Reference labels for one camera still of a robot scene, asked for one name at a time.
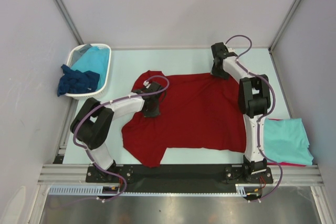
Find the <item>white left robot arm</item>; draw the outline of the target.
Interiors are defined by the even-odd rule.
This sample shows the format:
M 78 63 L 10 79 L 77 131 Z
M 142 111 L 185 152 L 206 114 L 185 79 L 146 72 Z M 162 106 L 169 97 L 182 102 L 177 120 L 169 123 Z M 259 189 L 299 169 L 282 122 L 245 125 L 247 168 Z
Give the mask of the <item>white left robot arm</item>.
M 160 115 L 160 96 L 166 94 L 166 89 L 158 82 L 146 81 L 143 88 L 133 90 L 125 97 L 105 103 L 95 98 L 85 101 L 70 126 L 72 140 L 85 150 L 103 181 L 112 181 L 117 172 L 116 162 L 106 145 L 112 121 L 137 112 L 150 118 Z

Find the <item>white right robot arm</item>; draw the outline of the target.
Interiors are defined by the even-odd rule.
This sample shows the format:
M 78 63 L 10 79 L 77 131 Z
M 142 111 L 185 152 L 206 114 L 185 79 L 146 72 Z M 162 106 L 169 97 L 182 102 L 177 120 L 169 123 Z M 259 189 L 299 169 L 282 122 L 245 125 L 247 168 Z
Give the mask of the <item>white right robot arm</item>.
M 264 151 L 264 124 L 271 106 L 268 77 L 257 75 L 239 63 L 238 55 L 223 42 L 211 45 L 213 66 L 211 75 L 233 78 L 238 84 L 238 107 L 243 114 L 246 130 L 246 149 L 243 155 L 242 176 L 254 183 L 267 169 Z

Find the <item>red t shirt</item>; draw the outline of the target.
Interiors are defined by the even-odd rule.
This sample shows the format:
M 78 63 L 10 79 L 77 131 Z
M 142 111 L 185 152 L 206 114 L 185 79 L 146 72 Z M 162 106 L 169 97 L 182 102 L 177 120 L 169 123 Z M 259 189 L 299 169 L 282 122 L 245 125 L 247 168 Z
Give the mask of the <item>red t shirt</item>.
M 134 83 L 134 89 L 140 89 L 152 77 L 168 89 L 159 116 L 146 118 L 138 112 L 123 126 L 123 147 L 129 153 L 147 167 L 158 167 L 167 148 L 245 151 L 239 85 L 233 78 L 209 73 L 163 76 L 160 71 L 147 71 Z

